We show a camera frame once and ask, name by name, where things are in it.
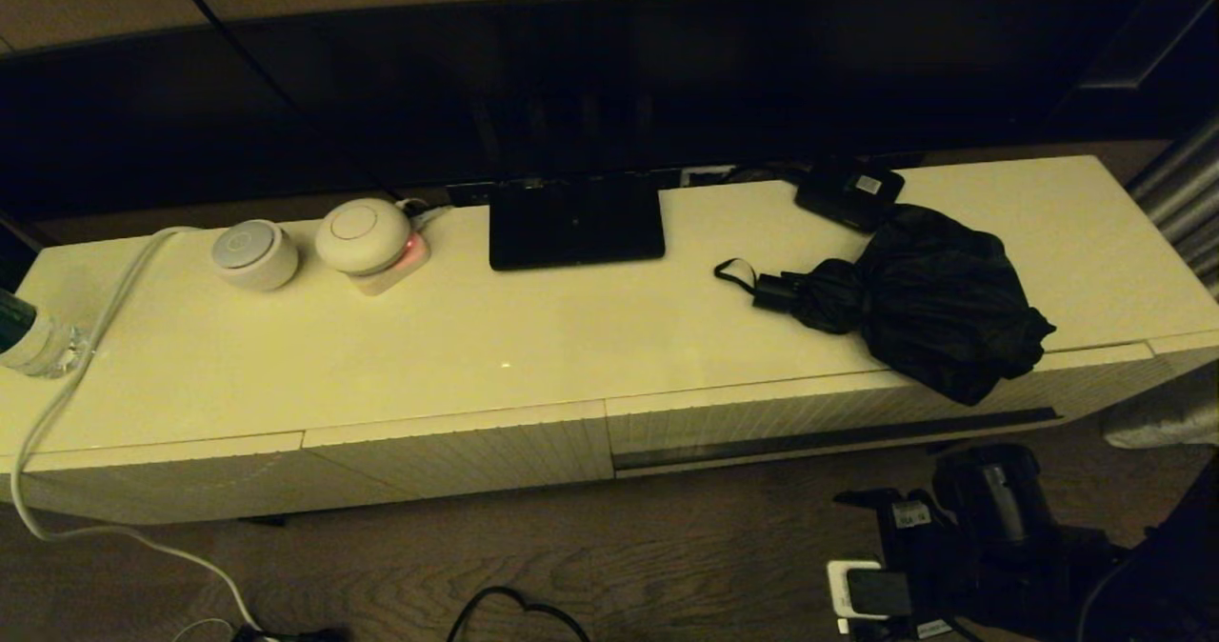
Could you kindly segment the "white drawer with dark handle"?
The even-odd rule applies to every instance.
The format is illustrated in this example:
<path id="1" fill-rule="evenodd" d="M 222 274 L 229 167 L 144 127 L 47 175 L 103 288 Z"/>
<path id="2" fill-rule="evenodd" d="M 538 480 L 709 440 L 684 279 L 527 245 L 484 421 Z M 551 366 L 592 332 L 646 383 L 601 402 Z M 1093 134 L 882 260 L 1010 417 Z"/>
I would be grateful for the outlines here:
<path id="1" fill-rule="evenodd" d="M 1043 428 L 1102 411 L 1184 372 L 1150 344 L 1054 352 L 961 404 L 895 372 L 858 372 L 607 403 L 620 478 Z"/>

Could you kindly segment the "black umbrella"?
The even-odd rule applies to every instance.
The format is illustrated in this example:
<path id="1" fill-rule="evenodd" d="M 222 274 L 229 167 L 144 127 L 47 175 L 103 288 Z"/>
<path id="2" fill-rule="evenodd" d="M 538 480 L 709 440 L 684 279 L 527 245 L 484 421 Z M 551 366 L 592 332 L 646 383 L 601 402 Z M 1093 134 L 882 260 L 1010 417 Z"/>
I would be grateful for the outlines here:
<path id="1" fill-rule="evenodd" d="M 1029 302 L 1004 244 L 937 210 L 892 205 L 857 259 L 805 273 L 714 266 L 756 308 L 818 333 L 858 333 L 875 361 L 958 404 L 1031 373 L 1054 326 Z"/>

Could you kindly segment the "white fluted cabinet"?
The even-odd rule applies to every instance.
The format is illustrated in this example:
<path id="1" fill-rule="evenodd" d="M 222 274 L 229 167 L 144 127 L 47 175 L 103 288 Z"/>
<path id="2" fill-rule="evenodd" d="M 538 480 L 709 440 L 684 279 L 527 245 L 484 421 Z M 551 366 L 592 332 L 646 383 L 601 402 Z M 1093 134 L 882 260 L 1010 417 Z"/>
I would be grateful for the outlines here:
<path id="1" fill-rule="evenodd" d="M 1219 303 L 1092 157 L 907 171 L 903 199 L 997 235 L 1054 352 L 1219 330 Z M 798 210 L 783 182 L 663 191 L 662 259 L 492 270 L 488 208 L 425 228 L 432 258 L 366 296 L 308 249 L 269 294 L 210 268 L 217 230 L 172 235 L 144 266 L 40 451 L 305 432 L 453 413 L 891 372 L 858 335 L 762 311 L 712 269 L 809 270 L 865 238 Z M 304 450 L 271 513 L 396 502 Z"/>

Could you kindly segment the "white sheer curtain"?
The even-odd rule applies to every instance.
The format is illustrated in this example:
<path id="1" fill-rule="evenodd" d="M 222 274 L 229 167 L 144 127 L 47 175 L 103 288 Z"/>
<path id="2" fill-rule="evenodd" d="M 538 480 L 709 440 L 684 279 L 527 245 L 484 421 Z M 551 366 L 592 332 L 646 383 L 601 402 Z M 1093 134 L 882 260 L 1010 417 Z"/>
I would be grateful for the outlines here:
<path id="1" fill-rule="evenodd" d="M 1102 435 L 1119 450 L 1178 443 L 1219 447 L 1219 363 L 1114 404 L 1104 412 Z"/>

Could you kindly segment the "white ribbed cabinet front panel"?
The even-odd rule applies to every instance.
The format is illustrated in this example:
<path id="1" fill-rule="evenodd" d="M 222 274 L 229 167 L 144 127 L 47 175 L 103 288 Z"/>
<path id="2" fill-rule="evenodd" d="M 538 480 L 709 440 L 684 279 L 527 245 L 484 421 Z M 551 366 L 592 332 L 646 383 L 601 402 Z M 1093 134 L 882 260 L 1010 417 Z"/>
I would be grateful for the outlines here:
<path id="1" fill-rule="evenodd" d="M 304 450 L 428 499 L 616 476 L 605 404 L 570 402 L 305 432 Z"/>
<path id="2" fill-rule="evenodd" d="M 1154 361 L 1167 365 L 1170 378 L 1219 361 L 1219 330 L 1153 337 L 1147 344 Z"/>
<path id="3" fill-rule="evenodd" d="M 118 448 L 40 451 L 18 473 L 37 510 L 82 519 L 161 525 L 273 512 L 302 432 L 244 435 Z"/>

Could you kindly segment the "black set-top box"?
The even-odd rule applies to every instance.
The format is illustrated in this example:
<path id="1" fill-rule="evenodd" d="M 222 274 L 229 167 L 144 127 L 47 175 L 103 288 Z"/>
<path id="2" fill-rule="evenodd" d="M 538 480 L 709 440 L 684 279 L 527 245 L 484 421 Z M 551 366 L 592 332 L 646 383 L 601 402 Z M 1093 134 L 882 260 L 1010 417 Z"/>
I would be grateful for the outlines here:
<path id="1" fill-rule="evenodd" d="M 850 157 L 829 157 L 797 178 L 795 203 L 857 231 L 887 220 L 906 179 L 896 171 Z"/>

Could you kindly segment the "grey pleated curtain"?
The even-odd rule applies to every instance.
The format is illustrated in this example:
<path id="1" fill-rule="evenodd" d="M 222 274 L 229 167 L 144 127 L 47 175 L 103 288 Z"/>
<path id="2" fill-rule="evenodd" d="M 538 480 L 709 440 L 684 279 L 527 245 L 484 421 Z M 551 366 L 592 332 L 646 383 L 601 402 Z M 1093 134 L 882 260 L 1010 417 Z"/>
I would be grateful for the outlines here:
<path id="1" fill-rule="evenodd" d="M 1219 108 L 1125 190 L 1219 303 Z"/>

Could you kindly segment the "black flat television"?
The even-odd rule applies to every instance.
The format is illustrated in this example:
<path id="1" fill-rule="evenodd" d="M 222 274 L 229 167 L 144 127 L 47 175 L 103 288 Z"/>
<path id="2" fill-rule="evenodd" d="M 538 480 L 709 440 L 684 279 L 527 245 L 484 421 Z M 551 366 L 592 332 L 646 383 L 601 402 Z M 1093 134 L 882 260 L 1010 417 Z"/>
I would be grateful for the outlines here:
<path id="1" fill-rule="evenodd" d="M 0 61 L 26 220 L 817 153 L 1174 139 L 1219 0 L 527 0 L 230 23 Z"/>

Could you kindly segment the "white power strip red light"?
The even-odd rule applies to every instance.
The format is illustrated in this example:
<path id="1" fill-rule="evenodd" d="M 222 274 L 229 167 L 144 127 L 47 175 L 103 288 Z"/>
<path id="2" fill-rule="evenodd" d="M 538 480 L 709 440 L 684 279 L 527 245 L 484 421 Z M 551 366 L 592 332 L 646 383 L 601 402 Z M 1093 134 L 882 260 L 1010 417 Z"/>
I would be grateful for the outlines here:
<path id="1" fill-rule="evenodd" d="M 425 266 L 430 261 L 430 242 L 427 242 L 427 239 L 421 233 L 414 231 L 410 235 L 408 242 L 402 249 L 402 255 L 393 261 L 390 266 L 367 274 L 349 274 L 347 280 L 366 296 L 386 294 L 390 287 L 406 280 L 410 274 Z"/>

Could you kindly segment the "white dome shaped device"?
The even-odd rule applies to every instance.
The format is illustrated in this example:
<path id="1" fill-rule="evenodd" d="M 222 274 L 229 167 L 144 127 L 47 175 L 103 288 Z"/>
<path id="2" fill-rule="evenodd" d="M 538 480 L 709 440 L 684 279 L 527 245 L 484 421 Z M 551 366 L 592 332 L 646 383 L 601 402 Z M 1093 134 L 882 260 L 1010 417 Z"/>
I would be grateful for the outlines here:
<path id="1" fill-rule="evenodd" d="M 364 277 L 390 268 L 414 233 L 410 218 L 382 199 L 356 199 L 330 210 L 315 233 L 319 259 L 332 269 Z"/>

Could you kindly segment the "white round speaker grey top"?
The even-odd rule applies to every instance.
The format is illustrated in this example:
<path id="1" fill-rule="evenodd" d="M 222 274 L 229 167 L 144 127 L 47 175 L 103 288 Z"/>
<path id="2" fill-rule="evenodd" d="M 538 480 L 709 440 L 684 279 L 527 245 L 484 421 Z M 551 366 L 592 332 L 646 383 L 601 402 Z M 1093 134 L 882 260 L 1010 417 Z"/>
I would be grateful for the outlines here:
<path id="1" fill-rule="evenodd" d="M 266 294 L 293 280 L 300 255 L 283 227 L 255 218 L 222 231 L 210 246 L 210 263 L 228 285 Z"/>

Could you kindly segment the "clear plastic water bottle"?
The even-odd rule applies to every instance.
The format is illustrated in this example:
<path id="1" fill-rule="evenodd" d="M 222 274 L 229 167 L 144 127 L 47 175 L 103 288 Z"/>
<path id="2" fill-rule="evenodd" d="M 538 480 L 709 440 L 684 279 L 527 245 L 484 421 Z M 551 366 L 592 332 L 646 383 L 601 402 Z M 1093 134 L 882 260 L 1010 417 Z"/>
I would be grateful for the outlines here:
<path id="1" fill-rule="evenodd" d="M 0 287 L 0 365 L 56 380 L 80 365 L 89 341 L 79 326 Z"/>

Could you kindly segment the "black television base plate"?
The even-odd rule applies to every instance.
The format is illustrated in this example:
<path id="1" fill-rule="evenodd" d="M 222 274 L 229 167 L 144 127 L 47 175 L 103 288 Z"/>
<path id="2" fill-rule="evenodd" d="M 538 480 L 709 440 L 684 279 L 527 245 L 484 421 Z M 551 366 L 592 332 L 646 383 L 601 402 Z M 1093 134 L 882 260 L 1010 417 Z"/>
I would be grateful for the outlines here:
<path id="1" fill-rule="evenodd" d="M 494 270 L 628 263 L 666 251 L 659 190 L 645 175 L 513 182 L 490 195 Z"/>

